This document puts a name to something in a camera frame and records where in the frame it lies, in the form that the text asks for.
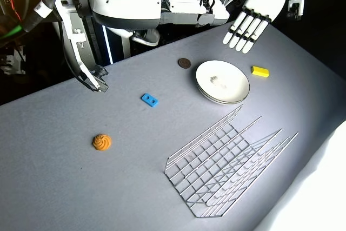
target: gray table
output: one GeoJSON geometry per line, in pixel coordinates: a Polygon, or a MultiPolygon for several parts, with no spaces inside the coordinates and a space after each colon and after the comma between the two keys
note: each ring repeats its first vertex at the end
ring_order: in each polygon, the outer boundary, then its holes
{"type": "Polygon", "coordinates": [[[222,44],[228,25],[108,67],[110,88],[95,94],[70,80],[0,107],[0,230],[251,230],[313,152],[346,119],[346,83],[268,27],[252,51],[222,44]],[[190,69],[177,65],[180,57],[190,69]],[[233,125],[248,141],[272,133],[296,140],[224,217],[197,219],[163,174],[166,159],[238,105],[212,103],[195,85],[196,67],[224,60],[251,90],[233,125]],[[270,69],[269,78],[250,67],[270,69]],[[159,99],[151,108],[144,93],[159,99]],[[91,146],[106,133],[106,152],[91,146]]]}

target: white robotic hand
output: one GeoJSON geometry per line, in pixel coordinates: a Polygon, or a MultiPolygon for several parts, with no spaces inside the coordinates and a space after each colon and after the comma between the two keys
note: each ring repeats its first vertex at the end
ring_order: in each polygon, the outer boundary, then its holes
{"type": "Polygon", "coordinates": [[[261,33],[280,13],[285,0],[246,0],[243,11],[229,28],[223,44],[246,54],[261,33]]]}

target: metal stand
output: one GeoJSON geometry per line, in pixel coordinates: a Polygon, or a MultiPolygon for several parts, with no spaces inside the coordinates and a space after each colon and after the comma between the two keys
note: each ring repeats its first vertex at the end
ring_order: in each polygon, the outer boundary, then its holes
{"type": "Polygon", "coordinates": [[[230,122],[242,105],[167,160],[165,174],[196,217],[226,214],[253,182],[298,135],[271,146],[282,131],[248,143],[230,122]]]}

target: yellow eraser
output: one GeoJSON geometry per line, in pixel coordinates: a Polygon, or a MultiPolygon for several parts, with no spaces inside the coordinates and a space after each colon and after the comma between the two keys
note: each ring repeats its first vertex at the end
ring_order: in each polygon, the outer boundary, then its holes
{"type": "Polygon", "coordinates": [[[264,69],[261,67],[257,67],[257,66],[252,66],[251,67],[251,73],[257,76],[261,76],[261,77],[269,77],[269,70],[268,69],[264,69]]]}

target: metal wire rack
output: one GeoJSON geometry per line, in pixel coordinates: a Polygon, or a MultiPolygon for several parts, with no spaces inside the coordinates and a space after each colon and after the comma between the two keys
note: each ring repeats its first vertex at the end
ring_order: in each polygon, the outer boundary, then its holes
{"type": "Polygon", "coordinates": [[[282,129],[255,143],[242,134],[261,117],[241,131],[230,123],[242,105],[205,132],[172,154],[165,174],[196,217],[226,214],[243,193],[298,135],[269,143],[282,129]]]}

